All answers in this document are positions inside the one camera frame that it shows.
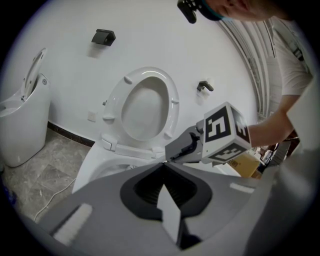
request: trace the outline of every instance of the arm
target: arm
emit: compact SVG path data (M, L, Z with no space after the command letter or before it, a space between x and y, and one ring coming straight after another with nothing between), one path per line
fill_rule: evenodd
M252 147L274 145L285 140L294 130L287 112L300 96L284 95L277 111L264 122L249 126Z

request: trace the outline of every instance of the toilet lid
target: toilet lid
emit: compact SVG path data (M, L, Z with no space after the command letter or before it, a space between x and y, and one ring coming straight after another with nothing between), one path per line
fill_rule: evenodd
M23 86L22 86L22 95L26 100L34 91L35 83L39 74L39 70L41 67L42 62L45 59L47 54L47 49L43 48L39 53L33 58L31 67L23 79Z
M159 68L139 68L125 75L109 96L102 117L102 139L116 142L118 150L112 149L119 155L163 153L178 115L179 96L171 77Z

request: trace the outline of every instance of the baseboard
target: baseboard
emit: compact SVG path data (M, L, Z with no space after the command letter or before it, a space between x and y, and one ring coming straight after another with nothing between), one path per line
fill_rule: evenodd
M87 139L87 138L83 138L78 135L75 135L75 134L71 133L70 131L62 129L59 126L57 126L51 122L48 122L48 128L53 130L54 132L62 135L63 137L66 137L72 141L78 142L78 143L83 144L85 146L92 147L95 144L94 141Z

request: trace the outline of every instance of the white toilet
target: white toilet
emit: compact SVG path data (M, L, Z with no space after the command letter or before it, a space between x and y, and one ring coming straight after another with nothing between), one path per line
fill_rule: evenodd
M85 157L72 192L95 179L164 161L178 115L178 91L166 72L143 67L125 75L106 102L101 139Z
M0 158L10 167L22 165L45 145L50 83L39 70L46 54L44 48L34 57L22 87L0 102Z

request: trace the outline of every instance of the gray plastic part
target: gray plastic part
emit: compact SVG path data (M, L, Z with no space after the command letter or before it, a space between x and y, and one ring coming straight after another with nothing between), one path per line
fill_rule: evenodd
M200 136L197 130L197 126L194 125L186 129L177 139L165 146L165 158L168 162L195 163L201 161L203 148L201 140L197 141L196 148L193 152L190 152L183 156L179 156L184 152L184 149L187 149L193 144L193 139L190 133L198 137Z
M161 221L136 217L122 203L120 189L133 176L145 172L147 165L92 181L55 205L39 225L52 234L77 206L86 203L93 211L81 228L72 248L91 256L175 255L180 249Z
M319 154L314 151L291 156L281 166L267 168L261 180L168 163L203 179L213 192L200 215L185 219L189 232L203 241L184 251L173 243L160 221L138 218L121 202L122 184L154 164L89 183L55 205L39 225L52 234L74 208L87 203L93 206L93 212L72 248L88 255L264 255L312 205L320 179ZM231 189L231 183L254 188L254 192Z
M177 163L171 163L171 165L200 178L211 188L213 196L209 205L200 215L186 218L185 221L189 232L201 240L206 240L220 231L249 201L251 194L231 188L232 183L253 189L259 183L255 178L200 171Z
M319 150L304 152L267 168L247 204L227 225L179 255L265 255L313 203L320 178L319 154Z

